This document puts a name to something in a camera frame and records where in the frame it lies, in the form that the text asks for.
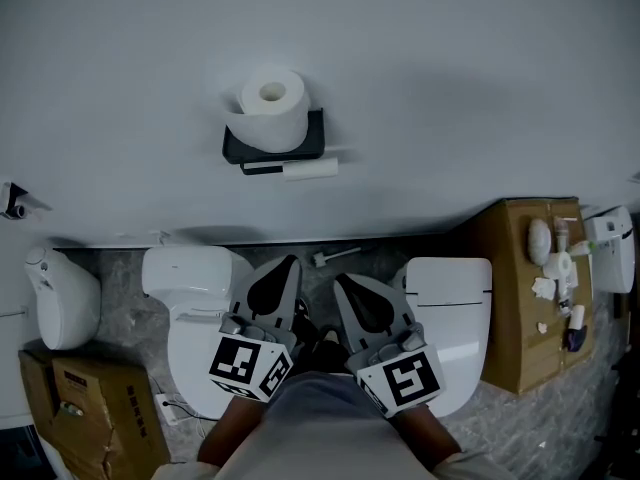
gray shirt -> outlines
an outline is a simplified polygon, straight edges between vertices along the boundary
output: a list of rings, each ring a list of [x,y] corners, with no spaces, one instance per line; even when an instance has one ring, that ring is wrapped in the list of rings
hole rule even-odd
[[[263,422],[220,469],[198,462],[158,469],[153,480],[511,480],[483,454],[459,453],[427,471],[351,376],[287,380]]]

person's arm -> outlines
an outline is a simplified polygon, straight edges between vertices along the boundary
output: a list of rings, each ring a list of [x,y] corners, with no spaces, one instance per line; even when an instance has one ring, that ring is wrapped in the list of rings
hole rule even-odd
[[[198,462],[221,468],[262,421],[266,404],[234,396],[220,421],[205,437]]]
[[[389,422],[429,471],[451,455],[462,451],[426,405],[396,414]]]

white wall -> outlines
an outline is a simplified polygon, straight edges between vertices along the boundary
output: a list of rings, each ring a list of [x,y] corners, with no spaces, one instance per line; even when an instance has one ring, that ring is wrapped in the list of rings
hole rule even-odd
[[[0,218],[0,429],[31,424],[22,387],[18,350],[40,337],[35,293],[24,272],[24,258],[33,237],[21,223]],[[23,309],[27,315],[13,315]]]
[[[0,0],[0,41],[0,173],[54,208],[47,235],[328,239],[640,197],[640,0]],[[265,61],[326,109],[339,177],[225,163],[215,95]]]

gray tiled floor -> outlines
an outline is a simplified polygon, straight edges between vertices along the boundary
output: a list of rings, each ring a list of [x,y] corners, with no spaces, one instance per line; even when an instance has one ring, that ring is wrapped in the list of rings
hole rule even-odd
[[[331,279],[357,272],[390,280],[408,258],[429,255],[428,239],[388,239],[362,255],[337,259],[323,269],[311,264],[318,250],[342,250],[349,244],[263,246],[234,249],[254,266],[288,253],[303,261],[303,295],[319,327],[337,325]],[[67,255],[102,281],[103,315],[98,336],[87,349],[144,365],[167,393],[175,393],[167,363],[167,309],[145,298],[140,284],[144,251],[74,250]],[[597,294],[595,350],[592,358],[544,386],[516,397],[480,383],[472,399],[445,425],[465,448],[482,449],[518,478],[577,478],[597,453],[594,435],[605,431],[616,375],[610,371],[624,349],[624,330],[612,319],[611,298]],[[210,424],[204,422],[205,430]],[[196,422],[164,425],[174,461],[193,459],[200,438]]]

power cord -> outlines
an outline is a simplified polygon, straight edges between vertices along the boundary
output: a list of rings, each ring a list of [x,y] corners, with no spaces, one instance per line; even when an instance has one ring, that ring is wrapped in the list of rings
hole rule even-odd
[[[164,401],[164,402],[162,402],[162,405],[164,405],[165,407],[168,406],[168,405],[172,405],[174,407],[179,407],[180,409],[182,409],[184,412],[186,412],[192,418],[197,418],[197,419],[205,420],[205,421],[219,421],[219,420],[214,420],[214,419],[211,419],[211,418],[205,418],[204,416],[197,416],[197,415],[193,414],[191,411],[188,411],[187,409],[185,409],[180,404],[174,404],[174,403],[171,403],[171,402]]]

